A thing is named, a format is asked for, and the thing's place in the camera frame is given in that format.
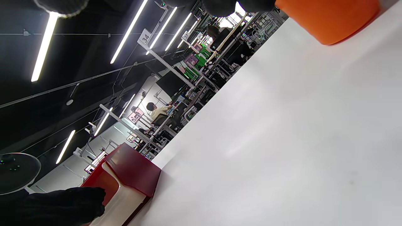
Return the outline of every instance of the white table surface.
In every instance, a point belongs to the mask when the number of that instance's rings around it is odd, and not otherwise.
[[[400,226],[402,2],[334,46],[289,19],[153,162],[142,226]]]

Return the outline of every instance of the ceiling light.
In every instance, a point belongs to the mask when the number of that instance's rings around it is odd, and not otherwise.
[[[121,41],[119,47],[117,48],[115,55],[113,56],[112,60],[110,61],[111,64],[113,64],[115,62],[118,54],[120,53],[121,49],[123,48],[124,43],[126,42],[128,36],[130,35],[131,30],[133,29],[135,23],[137,22],[138,17],[140,16],[142,10],[144,9],[145,4],[147,3],[147,1],[148,0],[144,0],[142,2],[141,6],[139,7],[139,10],[138,10],[137,14],[135,15],[133,21],[131,22],[130,26],[128,27],[128,30],[127,30],[126,34],[123,37],[123,40]]]
[[[180,48],[181,44],[184,42],[184,40],[182,39],[180,44],[177,46],[177,48]]]
[[[193,45],[196,40],[197,40],[197,37],[195,37],[195,39],[191,42],[191,45]]]
[[[33,69],[33,74],[31,82],[35,82],[39,79],[41,74],[43,62],[45,61],[47,49],[49,48],[50,40],[53,35],[54,27],[56,26],[57,18],[59,14],[56,12],[51,12],[49,14],[49,20],[46,25],[45,34],[43,35],[41,48],[39,49],[38,58],[36,59],[35,68]]]
[[[103,126],[103,124],[105,123],[105,121],[106,121],[106,119],[107,119],[108,117],[109,117],[109,113],[106,114],[106,116],[103,118],[102,122],[97,126],[96,131],[95,131],[95,133],[94,133],[94,136],[96,136],[96,135],[99,133],[101,127]]]
[[[180,46],[181,46],[181,44],[182,44],[183,42],[184,42],[184,40],[181,39],[181,42],[179,43],[179,45],[177,46],[177,48],[180,48]]]
[[[187,18],[183,21],[183,23],[181,24],[181,26],[177,30],[176,34],[173,36],[172,40],[170,41],[169,45],[166,47],[165,51],[167,51],[169,49],[169,47],[173,44],[173,41],[177,38],[177,35],[181,31],[181,29],[183,29],[184,25],[186,24],[187,20],[189,20],[190,16],[191,16],[191,13],[189,13]]]
[[[197,21],[194,22],[194,24],[192,25],[192,27],[189,30],[189,33],[191,33],[193,31],[193,29],[195,28],[196,24],[198,23],[198,21],[200,20],[200,18],[197,19]]]
[[[67,147],[68,147],[68,144],[70,143],[71,139],[72,139],[73,136],[74,136],[74,133],[75,133],[75,130],[71,131],[70,136],[69,136],[68,139],[67,139],[67,142],[64,144],[64,147],[63,147],[63,149],[62,149],[62,152],[60,153],[59,157],[57,158],[56,164],[59,164],[60,160],[62,159],[63,154],[64,154],[64,152],[66,151],[66,149],[67,149]]]
[[[121,118],[125,112],[125,110],[127,110],[128,106],[130,105],[131,101],[133,100],[135,94],[131,97],[131,99],[128,101],[127,105],[125,106],[125,108],[123,109],[123,111],[121,112],[119,118]]]
[[[159,39],[160,35],[162,34],[163,30],[165,29],[166,25],[168,25],[170,19],[172,18],[174,12],[176,11],[177,7],[175,7],[172,11],[172,13],[169,15],[168,19],[166,20],[165,24],[162,26],[162,28],[160,29],[158,35],[156,36],[155,40],[152,42],[150,49],[152,49],[152,47],[154,47],[156,41]]]

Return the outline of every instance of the black ceiling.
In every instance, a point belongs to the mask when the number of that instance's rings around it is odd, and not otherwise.
[[[148,1],[132,35],[127,39],[114,64],[114,55],[142,0],[91,0],[79,15],[58,19],[42,71],[37,82],[31,82],[32,72],[42,42],[48,13],[31,0],[2,0],[0,3],[0,105],[41,93],[75,81],[109,72],[134,62],[154,59],[145,55],[137,45],[144,28],[152,31],[163,14],[153,1]],[[173,56],[180,39],[168,53],[164,52],[191,9],[179,8],[154,47],[159,55]],[[195,22],[191,17],[186,27]],[[180,58],[165,57],[170,64]],[[0,108],[2,139],[0,153],[21,152],[39,157],[43,164],[42,177],[53,169],[64,140],[72,130],[78,131],[65,160],[75,147],[82,147],[89,139],[83,129],[89,121],[99,119],[99,104],[115,107],[118,115],[123,104],[139,91],[151,71],[140,64],[80,83],[39,97]],[[67,100],[73,104],[66,105]],[[110,119],[103,129],[115,121]]]

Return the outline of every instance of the man sitting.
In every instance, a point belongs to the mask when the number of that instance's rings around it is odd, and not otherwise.
[[[167,115],[167,111],[170,110],[172,107],[173,107],[172,105],[168,105],[168,106],[163,106],[163,107],[158,108],[152,102],[149,102],[147,104],[147,110],[152,111],[152,114],[151,114],[152,120],[155,120],[158,117],[158,115],[160,115],[160,114]]]

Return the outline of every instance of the computer monitor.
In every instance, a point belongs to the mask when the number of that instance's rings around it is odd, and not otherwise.
[[[195,66],[198,63],[199,59],[192,53],[184,60],[185,63]]]
[[[175,70],[180,74],[183,74],[178,68],[175,67]],[[160,80],[156,82],[159,87],[166,92],[170,97],[174,96],[179,89],[184,86],[186,83],[181,80],[175,73],[169,71],[165,74]]]

